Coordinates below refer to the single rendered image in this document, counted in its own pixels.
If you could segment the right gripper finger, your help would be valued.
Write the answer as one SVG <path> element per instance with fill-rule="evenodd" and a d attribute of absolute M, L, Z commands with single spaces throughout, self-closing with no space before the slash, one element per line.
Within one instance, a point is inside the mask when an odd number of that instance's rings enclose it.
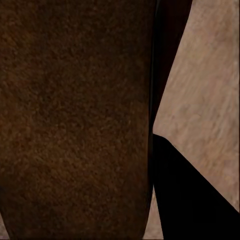
<path fill-rule="evenodd" d="M 240 213 L 196 168 L 162 136 L 152 152 L 164 240 L 240 240 Z"/>

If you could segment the sandal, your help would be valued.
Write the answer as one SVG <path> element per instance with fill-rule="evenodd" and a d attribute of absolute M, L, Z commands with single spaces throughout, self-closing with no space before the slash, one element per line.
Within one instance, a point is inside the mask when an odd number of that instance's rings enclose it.
<path fill-rule="evenodd" d="M 10 240 L 143 240 L 153 125 L 193 0 L 0 0 Z"/>

